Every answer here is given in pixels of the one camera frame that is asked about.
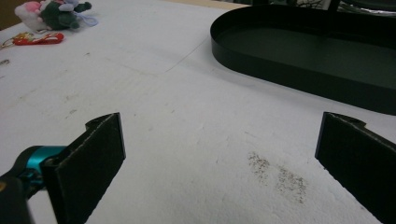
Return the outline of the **pink white plush toy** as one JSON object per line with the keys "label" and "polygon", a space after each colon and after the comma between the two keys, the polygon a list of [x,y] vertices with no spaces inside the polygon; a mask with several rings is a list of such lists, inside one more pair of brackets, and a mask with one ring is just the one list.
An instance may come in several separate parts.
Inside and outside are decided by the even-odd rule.
{"label": "pink white plush toy", "polygon": [[50,30],[50,27],[41,17],[41,12],[46,8],[50,0],[29,1],[25,2],[14,9],[15,15],[21,22],[35,33],[44,33]]}

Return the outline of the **black oval tray stand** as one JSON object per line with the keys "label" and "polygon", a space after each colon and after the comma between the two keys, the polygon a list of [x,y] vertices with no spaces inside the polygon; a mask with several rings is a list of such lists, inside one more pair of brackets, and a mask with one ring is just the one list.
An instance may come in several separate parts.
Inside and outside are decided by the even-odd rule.
{"label": "black oval tray stand", "polygon": [[242,7],[210,28],[222,65],[396,116],[396,19],[306,7]]}

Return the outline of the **white foam mat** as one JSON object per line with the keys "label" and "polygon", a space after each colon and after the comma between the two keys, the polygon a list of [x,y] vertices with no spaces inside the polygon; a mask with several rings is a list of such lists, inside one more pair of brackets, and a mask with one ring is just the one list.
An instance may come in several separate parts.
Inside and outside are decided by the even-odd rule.
{"label": "white foam mat", "polygon": [[125,161],[87,224],[380,224],[316,160],[326,111],[396,143],[396,118],[219,64],[213,7],[90,0],[98,20],[49,46],[0,31],[0,174],[117,112]]}

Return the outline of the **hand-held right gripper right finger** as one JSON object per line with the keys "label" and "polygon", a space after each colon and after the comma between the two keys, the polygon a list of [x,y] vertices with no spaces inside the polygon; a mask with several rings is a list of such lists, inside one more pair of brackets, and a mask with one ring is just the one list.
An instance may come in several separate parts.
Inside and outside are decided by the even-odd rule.
{"label": "hand-held right gripper right finger", "polygon": [[325,112],[315,158],[382,224],[396,224],[396,144],[352,117]]}

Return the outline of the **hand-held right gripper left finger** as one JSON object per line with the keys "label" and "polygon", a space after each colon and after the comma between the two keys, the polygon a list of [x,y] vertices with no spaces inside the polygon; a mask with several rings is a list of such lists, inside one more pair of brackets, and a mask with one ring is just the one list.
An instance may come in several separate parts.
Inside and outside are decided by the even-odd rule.
{"label": "hand-held right gripper left finger", "polygon": [[58,224],[85,224],[125,160],[120,114],[86,123],[86,131],[40,163]]}

